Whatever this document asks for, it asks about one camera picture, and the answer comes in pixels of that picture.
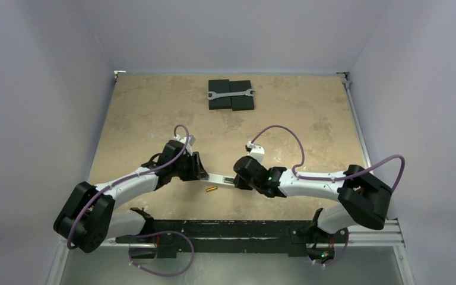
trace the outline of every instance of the stained surface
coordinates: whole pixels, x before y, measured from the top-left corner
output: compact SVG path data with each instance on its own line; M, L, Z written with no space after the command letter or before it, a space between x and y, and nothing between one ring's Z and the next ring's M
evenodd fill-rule
M207 82L218 78L251 80L255 110L208 110ZM134 171L161 152L176 124L185 124L195 136L193 149L210 173L234 176L233 164L246 154L244 145L272 124L289 127L302 140L306 160L301 171L363 165L338 77L123 75L116 83L89 182L106 182ZM267 168L300 162L297 142L282 129L267 131L257 143L265 148ZM158 219L306 220L317 208L335 203L311 197L271 199L233 188L206 192L209 186L174 179L118 210L141 207Z

